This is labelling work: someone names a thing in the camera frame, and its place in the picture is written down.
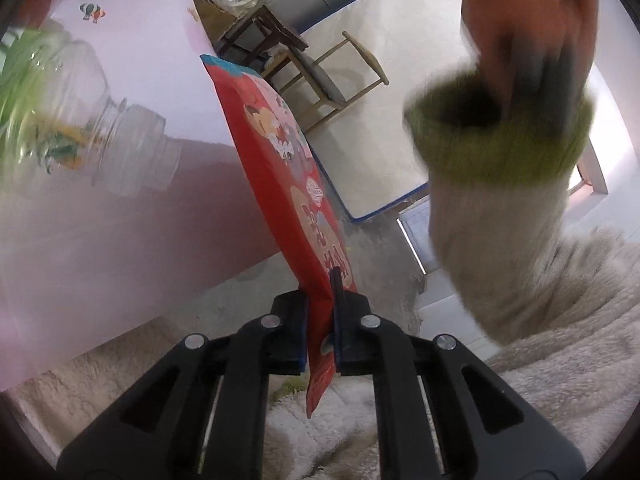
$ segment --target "red snack bag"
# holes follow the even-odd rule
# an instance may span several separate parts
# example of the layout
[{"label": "red snack bag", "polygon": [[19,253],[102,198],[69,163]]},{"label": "red snack bag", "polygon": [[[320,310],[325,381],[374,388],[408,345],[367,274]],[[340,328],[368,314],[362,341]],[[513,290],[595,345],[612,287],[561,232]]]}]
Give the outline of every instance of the red snack bag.
[{"label": "red snack bag", "polygon": [[267,224],[309,297],[306,414],[311,416],[335,373],[333,353],[320,354],[332,330],[328,273],[340,267],[344,287],[356,291],[351,265],[311,149],[286,102],[253,70],[217,57],[201,59]]}]

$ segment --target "sleeve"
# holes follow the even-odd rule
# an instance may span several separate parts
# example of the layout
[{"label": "sleeve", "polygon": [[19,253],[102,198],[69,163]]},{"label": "sleeve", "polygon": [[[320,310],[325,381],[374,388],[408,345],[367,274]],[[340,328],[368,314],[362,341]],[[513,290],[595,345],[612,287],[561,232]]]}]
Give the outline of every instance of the sleeve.
[{"label": "sleeve", "polygon": [[501,344],[590,316],[622,282],[624,272],[601,272],[620,252],[619,238],[561,229],[592,108],[582,99],[570,134],[545,136],[526,109],[501,119],[471,73],[405,110],[429,169],[436,257],[465,308]]}]

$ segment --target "plastic bottle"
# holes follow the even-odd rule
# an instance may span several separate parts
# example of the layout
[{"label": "plastic bottle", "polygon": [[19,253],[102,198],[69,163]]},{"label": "plastic bottle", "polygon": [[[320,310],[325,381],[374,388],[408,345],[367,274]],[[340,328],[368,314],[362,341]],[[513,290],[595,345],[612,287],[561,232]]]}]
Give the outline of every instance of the plastic bottle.
[{"label": "plastic bottle", "polygon": [[89,44],[15,30],[0,48],[0,189],[31,194],[56,174],[85,174],[122,196],[169,186],[180,144],[161,116],[111,99]]}]

